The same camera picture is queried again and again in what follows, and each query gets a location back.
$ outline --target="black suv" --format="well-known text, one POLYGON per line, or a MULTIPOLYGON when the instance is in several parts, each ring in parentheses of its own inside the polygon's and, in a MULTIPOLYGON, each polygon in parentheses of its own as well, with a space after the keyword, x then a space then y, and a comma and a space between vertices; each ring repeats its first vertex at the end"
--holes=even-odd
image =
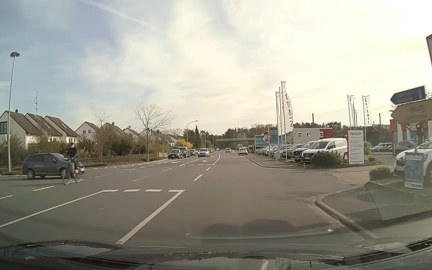
POLYGON ((179 149, 181 151, 181 153, 183 153, 183 157, 184 158, 189 158, 189 150, 188 147, 185 146, 180 146, 177 149, 179 149))
MULTIPOLYGON (((68 168, 69 161, 59 153, 41 153, 27 156, 22 162, 22 174, 28 179, 34 179, 36 176, 45 178, 46 176, 59 176, 63 170, 68 168)), ((85 167, 82 163, 78 164, 81 174, 85 173, 85 167)))

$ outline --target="advertising banner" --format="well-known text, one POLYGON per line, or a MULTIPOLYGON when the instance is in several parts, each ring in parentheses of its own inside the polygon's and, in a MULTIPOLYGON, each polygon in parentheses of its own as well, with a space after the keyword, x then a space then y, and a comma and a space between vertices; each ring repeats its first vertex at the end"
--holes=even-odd
POLYGON ((269 145, 278 145, 278 127, 270 126, 268 127, 269 135, 271 135, 271 139, 269 139, 269 145))
POLYGON ((281 104, 281 97, 279 95, 279 92, 276 92, 276 115, 277 115, 277 123, 276 126, 278 126, 278 135, 283 135, 284 128, 283 128, 283 122, 281 120, 281 112, 283 112, 283 107, 281 104))
POLYGON ((266 137, 266 135, 256 135, 256 136, 254 136, 254 145, 256 147, 266 146, 265 137, 266 137))
POLYGON ((347 132, 347 156, 349 164, 364 164, 364 137, 361 130, 347 132))
POLYGON ((283 114, 284 120, 283 125, 285 126, 286 134, 293 131, 293 105, 291 99, 286 91, 286 82, 281 82, 281 101, 283 103, 283 114))
POLYGON ((371 114, 371 105, 369 103, 369 95, 363 96, 363 111, 364 111, 364 126, 373 125, 373 116, 371 114))
POLYGON ((423 188, 424 180, 424 153, 405 153, 404 186, 423 188))
POLYGON ((347 96, 347 105, 349 107, 349 126, 356 126, 356 117, 354 115, 354 95, 347 96))

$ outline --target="blue direction sign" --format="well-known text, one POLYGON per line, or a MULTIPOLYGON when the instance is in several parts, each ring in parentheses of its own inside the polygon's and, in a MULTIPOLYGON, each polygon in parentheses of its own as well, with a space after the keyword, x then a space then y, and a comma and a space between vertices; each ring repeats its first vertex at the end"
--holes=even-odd
POLYGON ((421 101, 426 98, 426 86, 420 86, 413 89, 401 91, 394 93, 391 97, 391 102, 394 105, 399 105, 403 103, 413 102, 413 101, 421 101))

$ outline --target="cyclist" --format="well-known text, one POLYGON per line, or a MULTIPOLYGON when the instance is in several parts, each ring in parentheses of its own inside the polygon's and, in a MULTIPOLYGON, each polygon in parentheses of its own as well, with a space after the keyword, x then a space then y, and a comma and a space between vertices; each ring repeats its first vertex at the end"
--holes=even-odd
POLYGON ((74 178, 75 177, 75 172, 78 168, 78 164, 79 164, 79 150, 76 147, 75 143, 69 143, 69 148, 68 151, 66 152, 66 157, 68 159, 73 159, 74 162, 74 171, 71 173, 71 177, 74 178))

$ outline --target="contrail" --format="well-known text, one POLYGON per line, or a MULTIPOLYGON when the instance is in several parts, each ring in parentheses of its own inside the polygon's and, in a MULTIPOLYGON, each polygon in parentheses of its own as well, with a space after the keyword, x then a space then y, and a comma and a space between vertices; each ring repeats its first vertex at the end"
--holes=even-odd
POLYGON ((123 12, 118 11, 116 9, 113 9, 113 8, 111 8, 111 7, 109 7, 109 6, 105 5, 105 4, 96 3, 96 2, 93 2, 91 0, 79 0, 79 1, 81 1, 83 3, 86 3, 86 4, 89 4, 89 5, 92 5, 93 7, 96 7, 98 9, 102 9, 102 10, 104 10, 106 12, 109 12, 109 13, 112 13, 114 15, 117 15, 117 16, 119 16, 121 18, 124 18, 124 19, 127 19, 129 21, 138 23, 138 24, 140 24, 140 25, 142 25, 142 26, 144 26, 146 28, 149 28, 151 30, 154 30, 156 32, 163 33, 163 31, 161 31, 159 28, 157 28, 155 26, 152 26, 152 25, 150 25, 149 23, 147 23, 145 21, 141 21, 141 20, 138 20, 138 19, 136 19, 134 17, 131 17, 130 15, 124 14, 123 12))

